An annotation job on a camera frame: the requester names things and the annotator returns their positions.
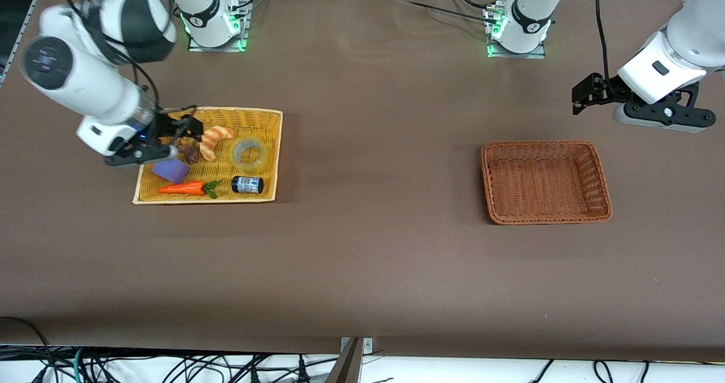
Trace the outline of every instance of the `orange carrot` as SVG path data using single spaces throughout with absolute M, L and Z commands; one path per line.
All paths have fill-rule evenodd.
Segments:
M 217 195 L 212 190 L 217 187 L 220 181 L 208 182 L 192 181 L 184 182 L 178 185 L 166 185 L 159 189 L 160 194 L 189 194 L 189 195 L 209 195 L 212 199 L 216 199 Z

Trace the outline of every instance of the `brown wicker basket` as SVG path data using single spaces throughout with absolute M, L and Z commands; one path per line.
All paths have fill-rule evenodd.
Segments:
M 602 164 L 589 142 L 489 142 L 481 164 L 495 223 L 596 223 L 612 216 Z

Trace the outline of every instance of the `purple object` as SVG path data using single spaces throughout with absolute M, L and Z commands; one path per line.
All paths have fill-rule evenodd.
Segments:
M 189 173 L 189 166 L 178 159 L 169 159 L 168 161 L 156 163 L 151 171 L 178 185 L 184 181 L 184 176 Z

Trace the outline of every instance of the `robotic arm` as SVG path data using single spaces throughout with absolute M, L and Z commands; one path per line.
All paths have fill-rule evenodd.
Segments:
M 614 119 L 626 124 L 699 132 L 715 114 L 694 107 L 699 81 L 725 65 L 725 14 L 720 0 L 683 0 L 619 75 L 593 73 L 572 89 L 573 114 L 591 105 L 623 103 Z
M 189 32 L 202 45 L 228 41 L 238 0 L 176 0 Z M 199 138 L 192 116 L 174 120 L 160 113 L 153 96 L 121 76 L 119 65 L 163 60 L 176 42 L 176 28 L 160 0 L 84 0 L 41 14 L 40 35 L 28 47 L 23 74 L 41 93 L 83 115 L 76 131 L 114 167 L 175 158 L 165 136 Z
M 490 38 L 511 53 L 529 53 L 544 41 L 552 24 L 552 14 L 560 0 L 497 1 L 493 13 L 484 16 L 497 21 L 489 26 Z

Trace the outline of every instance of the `yellow wicker basket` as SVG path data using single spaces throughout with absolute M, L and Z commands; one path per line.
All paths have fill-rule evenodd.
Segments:
M 170 114 L 179 118 L 188 112 Z M 184 177 L 189 181 L 221 181 L 216 187 L 217 199 L 207 195 L 175 195 L 159 194 L 157 190 L 170 184 L 169 181 L 154 174 L 152 164 L 143 165 L 138 171 L 137 187 L 135 188 L 135 205 L 181 205 L 189 203 L 254 203 L 271 202 L 275 199 L 277 191 L 277 163 L 279 161 L 279 145 L 282 139 L 282 112 L 272 109 L 250 109 L 234 107 L 199 107 L 196 118 L 204 123 L 204 129 L 215 125 L 230 127 L 234 130 L 235 138 L 219 141 L 215 148 L 217 159 L 207 161 L 199 158 L 191 166 L 189 174 Z M 233 153 L 240 138 L 256 138 L 265 149 L 262 154 L 266 160 L 262 166 L 257 167 L 256 176 L 264 179 L 265 186 L 261 194 L 237 194 L 231 190 L 231 179 L 234 176 L 249 176 L 241 167 L 234 163 Z M 250 154 L 244 158 L 256 158 L 257 154 Z M 186 161 L 183 155 L 179 159 Z

